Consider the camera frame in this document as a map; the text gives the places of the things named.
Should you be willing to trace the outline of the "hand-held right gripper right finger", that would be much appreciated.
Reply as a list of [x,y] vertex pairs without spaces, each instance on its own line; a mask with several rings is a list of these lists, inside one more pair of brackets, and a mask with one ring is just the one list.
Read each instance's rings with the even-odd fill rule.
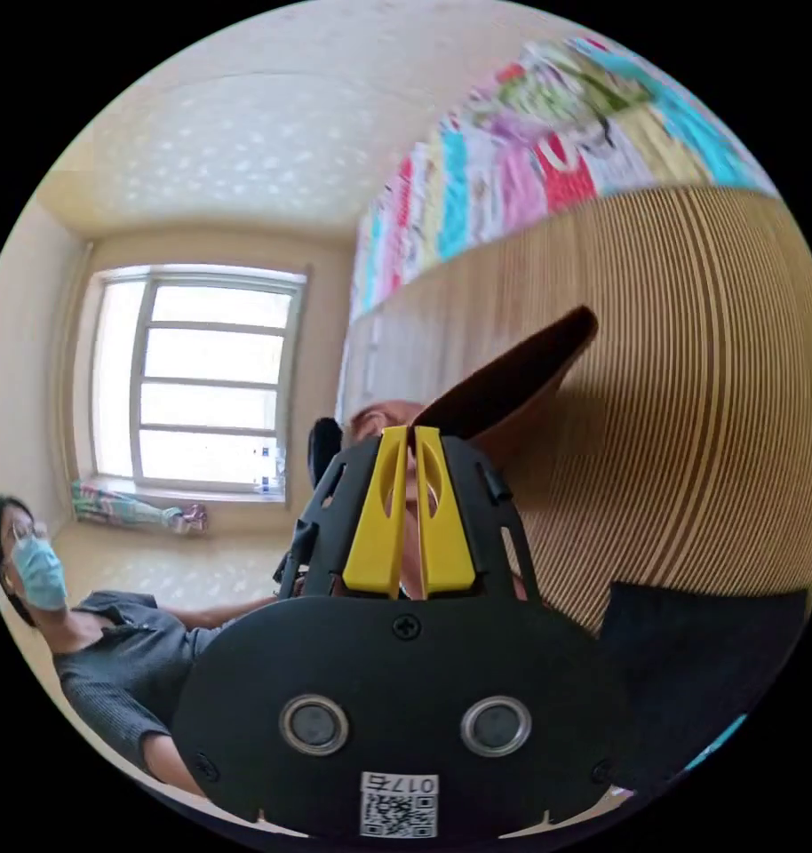
[[422,586],[427,597],[464,594],[476,579],[438,429],[414,430]]

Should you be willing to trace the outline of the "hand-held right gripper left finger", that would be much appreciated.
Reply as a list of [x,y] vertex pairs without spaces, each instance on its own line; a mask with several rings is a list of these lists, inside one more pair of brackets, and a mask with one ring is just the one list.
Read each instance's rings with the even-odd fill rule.
[[342,579],[353,594],[397,595],[400,591],[405,516],[408,428],[385,429]]

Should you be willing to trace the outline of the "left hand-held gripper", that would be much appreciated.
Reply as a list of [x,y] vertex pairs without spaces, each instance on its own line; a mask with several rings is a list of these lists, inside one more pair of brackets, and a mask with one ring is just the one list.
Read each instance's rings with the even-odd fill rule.
[[273,575],[278,598],[302,595],[316,544],[316,523],[298,519],[291,544]]

